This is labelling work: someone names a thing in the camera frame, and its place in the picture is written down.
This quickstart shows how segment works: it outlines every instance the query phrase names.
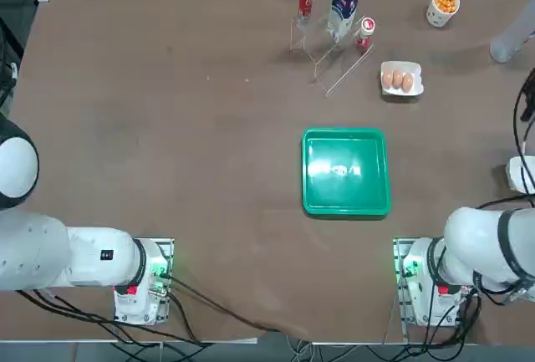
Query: bottle cap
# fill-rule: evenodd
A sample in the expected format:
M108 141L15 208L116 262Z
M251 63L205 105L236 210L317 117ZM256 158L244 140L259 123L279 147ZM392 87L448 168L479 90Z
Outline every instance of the bottle cap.
M372 18L366 17L360 23L360 32L364 36L370 36L374 32L374 30L375 30L375 21Z

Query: cup of orange snacks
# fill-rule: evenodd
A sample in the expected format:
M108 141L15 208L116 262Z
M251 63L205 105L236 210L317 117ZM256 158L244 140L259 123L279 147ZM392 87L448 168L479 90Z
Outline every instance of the cup of orange snacks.
M431 0L427 8L427 20L436 28L441 28L459 11L460 0Z

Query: paper cup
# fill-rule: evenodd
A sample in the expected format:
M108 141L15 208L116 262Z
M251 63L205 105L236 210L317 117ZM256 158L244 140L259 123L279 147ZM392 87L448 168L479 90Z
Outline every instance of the paper cup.
M461 1L455 0L455 11L453 13L444 13L436 6L435 0L431 0L427 8L427 20L434 27L441 28L459 11L460 6Z

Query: floor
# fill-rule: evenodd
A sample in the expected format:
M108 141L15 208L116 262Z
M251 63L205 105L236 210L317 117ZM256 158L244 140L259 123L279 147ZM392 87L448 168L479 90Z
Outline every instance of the floor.
M174 344L180 350L186 353L192 353L196 350L195 346L184 346L183 344ZM374 347L378 349L381 356L391 358L400 351L399 346ZM132 354L139 350L135 346L126 348ZM349 350L349 347L322 346L321 355L325 362L342 355ZM101 362L126 361L128 355L122 354L112 348L109 344L0 344L0 354L4 362L30 362L37 360L54 360L55 362ZM445 350L437 352L436 356L447 358L452 355L452 351ZM458 362L499 362L503 360L514 360L516 362L532 360L534 355L530 349L512 349L510 347L497 346L466 346L462 354L456 359ZM147 349L139 354L139 357L146 362L171 362L180 359L174 351L164 349L160 355L160 350L155 347ZM302 361L308 360L309 355L301 358ZM258 344L217 344L210 349L203 351L202 354L194 357L195 362L290 362L293 353L289 349L286 339L281 334L270 334L259 339ZM315 350L315 362L320 362L319 347ZM432 361L429 356L417 358L421 362ZM377 362L374 357L364 346L355 349L344 362Z
M24 45L28 39L36 6L33 0L0 0L0 15L4 18L8 26L12 29L18 40ZM184 346L184 344L175 344L176 347L184 352L194 352L194 346ZM322 346L321 355L323 360L330 361L341 355L349 348L340 348L333 346ZM385 346L380 352L385 358L392 357L399 352L399 346ZM128 350L134 353L137 347L129 347ZM451 354L447 350L440 354L446 357ZM93 362L99 360L106 361L126 361L127 356L120 353L106 343L92 344L20 344L20 343L0 343L0 355L3 362L26 362L37 360L54 360L55 362ZM173 351L164 349L162 353L158 348L147 349L140 354L143 360L147 362L154 361L172 361L180 359ZM533 360L535 349L518 349L506 346L467 346L461 356L457 359L459 362L476 362L476 361L528 361ZM218 344L207 351L195 357L196 362L207 362L213 360L228 360L232 362L250 361L257 362L289 362L293 358L287 341L281 334L270 334L261 337L258 344ZM319 349L316 349L314 359L320 361ZM418 358L426 362L432 360L428 356ZM369 351L362 347L354 350L344 361L372 362L377 361Z

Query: clear acrylic stand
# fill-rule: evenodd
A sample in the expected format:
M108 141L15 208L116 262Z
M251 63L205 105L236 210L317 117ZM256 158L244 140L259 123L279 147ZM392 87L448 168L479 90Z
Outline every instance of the clear acrylic stand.
M329 15L302 25L295 18L290 27L290 51L305 52L314 64L314 79L328 98L334 89L373 51L371 44L364 54L357 49L357 35L364 15L355 15L350 31L337 43L327 31Z

